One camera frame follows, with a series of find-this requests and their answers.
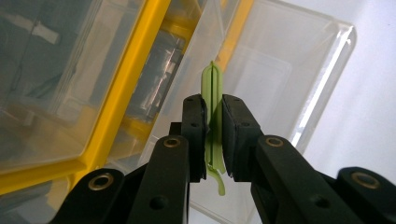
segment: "green plastic clip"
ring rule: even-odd
[[[219,184],[219,195],[225,195],[220,173],[225,173],[222,157],[222,72],[211,62],[202,73],[201,94],[207,107],[209,133],[205,141],[205,162],[207,173]]]

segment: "green bag clip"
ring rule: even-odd
[[[222,72],[211,62],[202,73],[201,94],[207,107],[209,133],[205,140],[205,162],[209,175],[219,184],[219,195],[225,195],[220,173],[225,173],[222,157]]]

